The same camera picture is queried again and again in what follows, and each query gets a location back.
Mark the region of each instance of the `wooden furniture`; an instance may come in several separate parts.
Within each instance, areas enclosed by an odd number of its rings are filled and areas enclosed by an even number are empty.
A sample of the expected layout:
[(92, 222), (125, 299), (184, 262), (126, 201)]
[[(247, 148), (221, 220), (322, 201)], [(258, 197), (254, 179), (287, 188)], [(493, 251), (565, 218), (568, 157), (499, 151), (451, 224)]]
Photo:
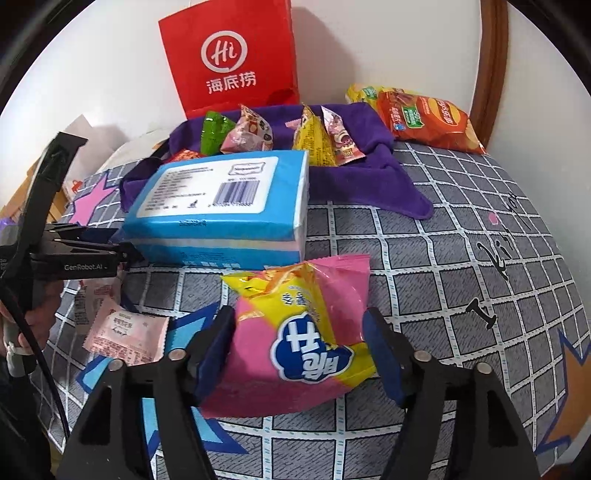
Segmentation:
[[(0, 218), (11, 218), (15, 222), (18, 220), (22, 209), (25, 206), (29, 186), (33, 180), (36, 168), (37, 162), (28, 169), (25, 181), (22, 182), (21, 186), (17, 189), (9, 202), (2, 208), (2, 210), (0, 210)], [(64, 194), (63, 191), (59, 191), (51, 204), (49, 215), (47, 216), (47, 222), (57, 222), (66, 211), (67, 205), (68, 200), (66, 194)]]

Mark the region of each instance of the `black letter print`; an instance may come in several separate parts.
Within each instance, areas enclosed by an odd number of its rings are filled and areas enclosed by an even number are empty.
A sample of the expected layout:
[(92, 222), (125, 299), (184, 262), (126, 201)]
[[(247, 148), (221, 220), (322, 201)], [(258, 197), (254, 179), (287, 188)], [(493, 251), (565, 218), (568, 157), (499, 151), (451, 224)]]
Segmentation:
[(501, 242), (499, 242), (497, 240), (495, 242), (495, 245), (496, 245), (497, 248), (500, 248), (501, 249), (501, 251), (509, 258), (509, 260), (513, 260), (513, 258), (509, 255), (509, 252), (507, 251), (507, 249), (501, 245)]
[(517, 199), (517, 197), (515, 196), (514, 193), (510, 193), (509, 197), (507, 198), (507, 203), (505, 204), (505, 206), (507, 207), (508, 210), (512, 211), (516, 216), (518, 220), (521, 220), (521, 223), (523, 225), (525, 225), (525, 227), (531, 231), (531, 227), (527, 224), (527, 222), (525, 220), (523, 220), (523, 218), (521, 218), (519, 216), (519, 214), (517, 213), (517, 211), (515, 210), (517, 208), (517, 202), (515, 201)]
[(478, 242), (476, 244), (476, 246), (480, 250), (484, 250), (486, 252), (486, 254), (488, 255), (488, 258), (491, 259), (491, 262), (495, 266), (495, 269), (497, 270), (497, 272), (499, 272), (501, 274), (501, 277), (503, 277), (506, 281), (509, 281), (509, 277), (505, 273), (505, 270), (507, 270), (507, 267), (505, 265), (505, 260), (503, 260), (501, 257), (499, 257), (499, 255), (497, 253), (495, 253), (495, 255), (493, 256), (491, 251), (488, 250), (487, 247), (482, 245), (480, 242)]
[(474, 312), (476, 313), (482, 320), (484, 320), (486, 322), (486, 330), (490, 330), (493, 325), (496, 323), (496, 314), (494, 314), (492, 317), (489, 317), (481, 308), (479, 305), (479, 300), (478, 299), (474, 299), (470, 302), (470, 305), (468, 305), (466, 307), (466, 313), (468, 312)]

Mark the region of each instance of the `fabric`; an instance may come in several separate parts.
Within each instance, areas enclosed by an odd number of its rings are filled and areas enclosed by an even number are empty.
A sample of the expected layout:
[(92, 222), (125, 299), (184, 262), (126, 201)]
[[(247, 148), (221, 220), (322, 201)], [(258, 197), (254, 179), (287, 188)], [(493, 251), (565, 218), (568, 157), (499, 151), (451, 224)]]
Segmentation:
[[(322, 117), (320, 105), (311, 108)], [(394, 137), (378, 114), (365, 103), (327, 105), (327, 108), (343, 118), (345, 128), (366, 158), (338, 168), (310, 168), (310, 201), (372, 205), (411, 218), (429, 218), (433, 214), (433, 204), (414, 187), (392, 155)], [(254, 109), (271, 125), (276, 150), (291, 149), (294, 131), (285, 123), (300, 118), (302, 110), (301, 105)], [(224, 115), (237, 121), (240, 111), (224, 112)], [(183, 148), (200, 151), (203, 119), (199, 117), (183, 122), (170, 134), (172, 155)], [(129, 210), (141, 190), (140, 178), (147, 180), (157, 168), (156, 163), (146, 162), (146, 165), (138, 166), (133, 176), (130, 174), (123, 180), (121, 192), (125, 211)]]
[[(585, 408), (575, 408), (581, 399), (584, 403), (585, 384), (591, 384), (582, 381), (588, 378), (590, 342), (569, 268), (535, 207), (493, 158), (400, 142), (394, 155), (434, 203), (433, 217), (413, 220), (363, 204), (317, 202), (308, 210), (306, 256), (369, 254), (368, 304), (378, 307), (413, 347), (448, 364), (492, 365), (545, 472), (579, 434), (581, 417), (589, 416)], [(110, 171), (107, 186), (121, 175)], [(87, 179), (80, 195), (100, 179), (100, 174)], [(63, 221), (72, 214), (70, 208)], [(117, 192), (97, 205), (90, 225), (116, 227), (124, 218)], [(221, 273), (221, 265), (138, 264), (123, 290), (144, 312), (183, 317), (215, 301), (236, 304)], [(66, 397), (71, 426), (85, 402), (75, 377), (92, 360), (81, 347), (83, 337), (74, 334), (77, 290), (77, 282), (68, 283), (44, 351)], [(494, 319), (491, 330), (486, 317)], [(49, 437), (61, 446), (63, 434), (58, 421), (50, 424), (52, 409), (41, 394), (47, 389), (38, 371), (32, 381)], [(443, 477), (455, 409), (454, 403), (446, 404), (432, 478)], [(379, 478), (403, 419), (380, 379), (370, 378), (305, 412), (218, 419), (248, 454), (208, 455), (225, 479)], [(154, 463), (155, 478), (167, 480), (162, 452)]]

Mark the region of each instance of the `green candy wrapper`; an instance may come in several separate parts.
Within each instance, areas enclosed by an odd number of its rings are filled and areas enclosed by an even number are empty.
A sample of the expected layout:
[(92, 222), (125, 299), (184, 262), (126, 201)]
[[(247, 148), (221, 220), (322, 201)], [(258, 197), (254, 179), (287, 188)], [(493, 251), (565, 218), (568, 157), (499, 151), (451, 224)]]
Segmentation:
[(207, 112), (201, 133), (201, 153), (210, 157), (218, 155), (223, 141), (236, 124), (217, 112)]

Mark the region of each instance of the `blue tissue package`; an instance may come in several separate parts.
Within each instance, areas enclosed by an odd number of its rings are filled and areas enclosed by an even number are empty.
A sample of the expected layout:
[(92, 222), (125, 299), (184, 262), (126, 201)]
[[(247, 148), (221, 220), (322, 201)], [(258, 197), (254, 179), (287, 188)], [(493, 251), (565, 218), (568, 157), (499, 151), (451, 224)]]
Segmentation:
[(250, 152), (163, 165), (120, 237), (146, 260), (263, 270), (304, 259), (308, 153)]

